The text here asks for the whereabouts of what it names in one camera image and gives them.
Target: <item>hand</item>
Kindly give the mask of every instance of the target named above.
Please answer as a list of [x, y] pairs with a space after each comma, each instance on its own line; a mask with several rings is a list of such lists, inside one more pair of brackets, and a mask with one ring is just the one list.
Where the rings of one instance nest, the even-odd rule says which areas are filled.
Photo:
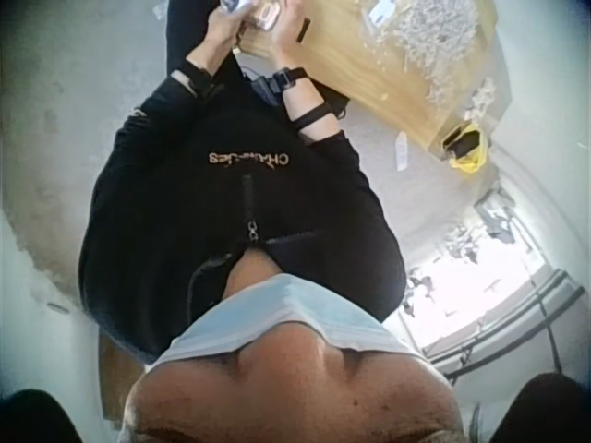
[[297, 36], [304, 26], [304, 1], [281, 0], [281, 15], [271, 32], [271, 56], [291, 56], [295, 51]]
[[218, 6], [210, 14], [204, 41], [228, 49], [234, 46], [242, 21], [255, 8], [256, 4], [257, 2], [248, 3], [233, 13], [229, 13], [223, 7]]

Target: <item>black zip-up jacket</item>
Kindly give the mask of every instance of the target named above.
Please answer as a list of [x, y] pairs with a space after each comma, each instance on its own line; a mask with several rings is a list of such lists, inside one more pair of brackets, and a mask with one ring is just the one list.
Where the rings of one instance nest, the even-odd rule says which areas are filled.
[[398, 244], [344, 134], [305, 146], [265, 105], [168, 78], [117, 132], [92, 196], [82, 303], [144, 363], [221, 300], [246, 248], [383, 321]]

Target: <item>nose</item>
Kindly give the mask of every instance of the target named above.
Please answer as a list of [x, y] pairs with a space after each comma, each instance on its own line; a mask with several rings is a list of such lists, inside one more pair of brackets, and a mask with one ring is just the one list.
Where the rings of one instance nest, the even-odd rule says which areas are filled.
[[298, 323], [278, 325], [250, 343], [238, 355], [238, 365], [245, 382], [259, 395], [290, 401], [309, 400], [344, 378], [343, 353]]

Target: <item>white paper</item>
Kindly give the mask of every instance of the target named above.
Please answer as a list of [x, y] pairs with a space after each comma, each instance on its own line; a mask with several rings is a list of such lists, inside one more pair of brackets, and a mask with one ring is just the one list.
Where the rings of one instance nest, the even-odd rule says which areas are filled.
[[408, 137], [405, 132], [398, 134], [396, 143], [396, 171], [404, 171], [408, 168]]

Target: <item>black bag strap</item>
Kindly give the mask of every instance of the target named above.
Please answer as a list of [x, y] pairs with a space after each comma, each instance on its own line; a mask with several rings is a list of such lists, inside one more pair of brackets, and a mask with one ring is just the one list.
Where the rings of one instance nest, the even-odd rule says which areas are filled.
[[311, 111], [305, 113], [301, 117], [294, 120], [292, 122], [292, 125], [294, 125], [295, 130], [299, 132], [306, 126], [310, 126], [311, 124], [320, 120], [324, 115], [327, 114], [332, 114], [332, 108], [328, 103], [323, 102]]

